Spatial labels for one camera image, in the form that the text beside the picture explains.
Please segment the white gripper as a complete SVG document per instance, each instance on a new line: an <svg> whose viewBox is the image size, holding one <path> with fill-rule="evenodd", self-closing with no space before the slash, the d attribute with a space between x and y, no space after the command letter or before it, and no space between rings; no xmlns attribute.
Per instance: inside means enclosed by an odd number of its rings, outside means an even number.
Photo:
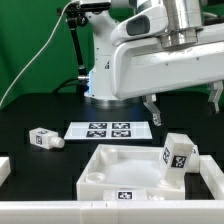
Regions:
<svg viewBox="0 0 224 224"><path fill-rule="evenodd" d="M164 49L155 37L123 43L110 67L112 94L118 99L146 95L143 104L161 126L155 93L224 80L224 23L204 27L198 42L185 48Z"/></svg>

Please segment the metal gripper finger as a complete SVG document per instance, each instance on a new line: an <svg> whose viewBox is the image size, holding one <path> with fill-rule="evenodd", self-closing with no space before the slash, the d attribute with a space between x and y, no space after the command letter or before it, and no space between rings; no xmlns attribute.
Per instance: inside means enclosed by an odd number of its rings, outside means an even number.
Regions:
<svg viewBox="0 0 224 224"><path fill-rule="evenodd" d="M222 81L217 81L208 84L209 98L208 110L211 115L219 113L219 100L222 95L224 86Z"/></svg>

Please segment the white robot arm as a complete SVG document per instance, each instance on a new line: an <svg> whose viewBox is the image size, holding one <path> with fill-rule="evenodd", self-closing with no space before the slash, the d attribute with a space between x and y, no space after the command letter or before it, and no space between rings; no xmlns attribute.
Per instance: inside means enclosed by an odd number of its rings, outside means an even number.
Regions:
<svg viewBox="0 0 224 224"><path fill-rule="evenodd" d="M103 105L141 99L162 123L156 95L210 86L209 111L224 89L224 18L210 0L78 0L93 28L94 66L85 97Z"/></svg>

